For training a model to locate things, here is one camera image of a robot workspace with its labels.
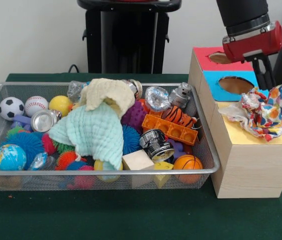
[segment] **green table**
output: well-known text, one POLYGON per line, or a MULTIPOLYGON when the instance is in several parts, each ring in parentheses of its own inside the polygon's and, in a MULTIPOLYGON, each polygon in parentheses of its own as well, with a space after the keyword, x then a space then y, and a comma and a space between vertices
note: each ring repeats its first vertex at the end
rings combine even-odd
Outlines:
MULTIPOLYGON (((187 81, 187 75, 79 73, 11 74, 7 81, 84 82, 101 76, 187 81)), ((282 196, 217 199, 210 179, 199 190, 0 192, 0 240, 92 238, 282 240, 282 196)))

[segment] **white wall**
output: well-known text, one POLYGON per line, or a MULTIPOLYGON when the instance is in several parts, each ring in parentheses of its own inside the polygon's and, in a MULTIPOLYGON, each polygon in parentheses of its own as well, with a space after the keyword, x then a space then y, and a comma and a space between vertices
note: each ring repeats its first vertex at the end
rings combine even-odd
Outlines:
MULTIPOLYGON (((282 0, 268 0, 282 24, 282 0)), ((220 46, 225 28, 215 0, 183 0, 169 14, 164 73, 188 73, 193 46, 220 46)), ((87 71, 85 10, 76 0, 0 0, 0 82, 9 73, 87 71)))

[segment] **stuffed tiger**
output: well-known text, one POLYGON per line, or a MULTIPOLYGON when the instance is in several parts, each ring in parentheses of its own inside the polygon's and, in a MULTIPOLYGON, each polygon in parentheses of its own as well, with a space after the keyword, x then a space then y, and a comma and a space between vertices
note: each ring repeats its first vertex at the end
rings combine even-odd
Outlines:
POLYGON ((197 122, 195 117, 190 117, 186 113, 183 113, 183 111, 177 106, 167 109, 163 113, 162 119, 189 129, 193 128, 194 124, 197 122))

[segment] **toy robot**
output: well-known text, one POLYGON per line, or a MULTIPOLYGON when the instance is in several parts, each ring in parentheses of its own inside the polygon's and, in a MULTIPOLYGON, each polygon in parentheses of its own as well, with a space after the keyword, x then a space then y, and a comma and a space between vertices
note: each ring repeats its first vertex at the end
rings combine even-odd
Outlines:
POLYGON ((189 96, 190 92, 191 86, 189 86, 186 82, 183 82, 178 88, 171 92, 169 101, 172 105, 183 109, 186 107, 187 102, 191 99, 189 96))

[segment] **wire mesh basket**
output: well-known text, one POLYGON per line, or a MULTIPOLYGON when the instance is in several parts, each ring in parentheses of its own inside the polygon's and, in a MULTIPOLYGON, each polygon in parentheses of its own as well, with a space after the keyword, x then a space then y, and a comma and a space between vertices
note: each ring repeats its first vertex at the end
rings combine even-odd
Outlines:
MULTIPOLYGON (((150 84, 146 88, 160 86, 169 93, 179 83, 150 84)), ((68 83, 59 82, 4 82, 0 83, 0 102, 7 97, 16 97, 25 102, 31 96, 42 96, 50 101, 54 96, 66 95, 68 83)), ((56 171, 55 165, 40 171, 0 171, 0 191, 63 191, 63 190, 127 190, 127 189, 199 189, 211 173, 220 167, 219 157, 208 128, 202 106, 195 89, 185 112, 198 118, 198 139, 193 146, 193 155, 198 157, 204 169, 198 170, 122 170, 122 171, 56 171), (192 178, 193 184, 180 180, 192 178)), ((0 116, 0 143, 5 139, 11 122, 0 116)))

